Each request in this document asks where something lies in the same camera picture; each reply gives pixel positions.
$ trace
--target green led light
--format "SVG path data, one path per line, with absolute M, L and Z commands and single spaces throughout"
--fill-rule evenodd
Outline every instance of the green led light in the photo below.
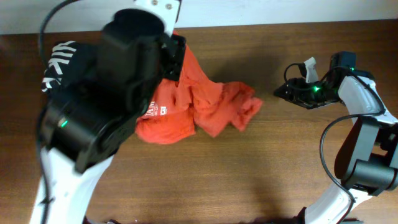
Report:
M 65 127 L 67 124 L 68 124 L 68 120 L 64 121 L 64 122 L 61 124 L 61 128 Z

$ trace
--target red cloth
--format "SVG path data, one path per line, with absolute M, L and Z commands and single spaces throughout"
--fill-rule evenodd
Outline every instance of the red cloth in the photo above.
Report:
M 214 83 L 188 48 L 180 76 L 163 79 L 147 113 L 137 120 L 136 134 L 146 142 L 172 144 L 195 134 L 195 124 L 217 136 L 228 123 L 243 131 L 262 101 L 241 82 Z

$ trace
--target wooden table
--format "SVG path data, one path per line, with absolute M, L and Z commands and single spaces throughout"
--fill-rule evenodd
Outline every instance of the wooden table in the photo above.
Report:
M 398 116 L 398 21 L 278 24 L 178 29 L 203 70 L 216 82 L 242 81 L 264 100 L 245 132 L 228 126 L 217 138 L 197 134 L 170 146 L 129 138 L 104 173 L 87 214 L 98 220 L 157 223 L 238 223 L 256 217 L 292 217 L 331 184 L 318 155 L 326 125 L 347 114 L 342 105 L 305 110 L 276 98 L 285 67 L 314 56 L 323 75 L 330 56 L 357 53 L 371 71 L 390 112 Z M 46 35 L 96 42 L 98 32 Z M 39 181 L 34 124 L 44 101 L 36 35 L 0 37 L 0 217 L 27 223 Z M 290 77 L 299 76 L 291 71 Z M 337 124 L 326 138 L 333 161 L 351 129 Z M 398 192 L 384 192 L 350 217 L 398 223 Z

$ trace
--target white wall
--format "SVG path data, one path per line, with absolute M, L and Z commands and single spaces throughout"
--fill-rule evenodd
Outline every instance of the white wall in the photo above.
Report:
M 36 33 L 59 2 L 0 0 L 0 34 Z M 77 2 L 56 14 L 47 32 L 100 30 L 118 9 L 132 6 L 133 0 Z M 183 0 L 176 27 L 396 18 L 398 0 Z

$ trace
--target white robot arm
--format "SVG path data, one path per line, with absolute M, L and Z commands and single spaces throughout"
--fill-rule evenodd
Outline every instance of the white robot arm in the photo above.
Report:
M 335 224 L 360 203 L 397 186 L 398 166 L 395 157 L 398 119 L 382 103 L 373 76 L 355 69 L 355 54 L 340 52 L 331 58 L 330 71 L 318 81 L 315 59 L 298 65 L 304 78 L 286 79 L 274 94 L 306 109 L 341 101 L 349 116 L 331 123 L 324 131 L 320 153 L 324 169 L 335 183 L 313 205 L 299 215 L 305 224 Z M 335 162 L 336 180 L 323 160 L 323 141 L 335 123 L 352 118 L 354 127 L 341 147 Z M 372 154 L 375 142 L 387 151 L 386 156 Z

